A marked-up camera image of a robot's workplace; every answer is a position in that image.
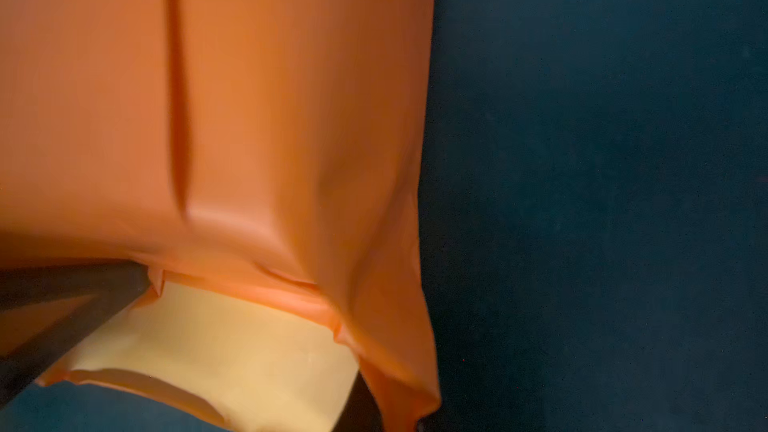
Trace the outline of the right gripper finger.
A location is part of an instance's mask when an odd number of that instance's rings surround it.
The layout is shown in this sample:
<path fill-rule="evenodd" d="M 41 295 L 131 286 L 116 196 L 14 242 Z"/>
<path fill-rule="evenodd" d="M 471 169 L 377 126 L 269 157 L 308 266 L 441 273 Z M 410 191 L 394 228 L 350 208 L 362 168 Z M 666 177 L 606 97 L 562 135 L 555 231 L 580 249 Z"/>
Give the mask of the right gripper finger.
<path fill-rule="evenodd" d="M 333 432 L 383 432 L 379 408 L 364 378 L 358 374 Z"/>

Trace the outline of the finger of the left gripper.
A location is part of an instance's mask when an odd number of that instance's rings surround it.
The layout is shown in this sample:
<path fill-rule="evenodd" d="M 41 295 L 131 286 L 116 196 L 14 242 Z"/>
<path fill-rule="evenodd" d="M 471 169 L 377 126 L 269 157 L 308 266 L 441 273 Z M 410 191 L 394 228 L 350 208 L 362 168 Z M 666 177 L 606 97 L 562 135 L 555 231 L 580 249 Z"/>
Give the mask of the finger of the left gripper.
<path fill-rule="evenodd" d="M 1 271 L 1 405 L 150 288 L 132 261 Z"/>

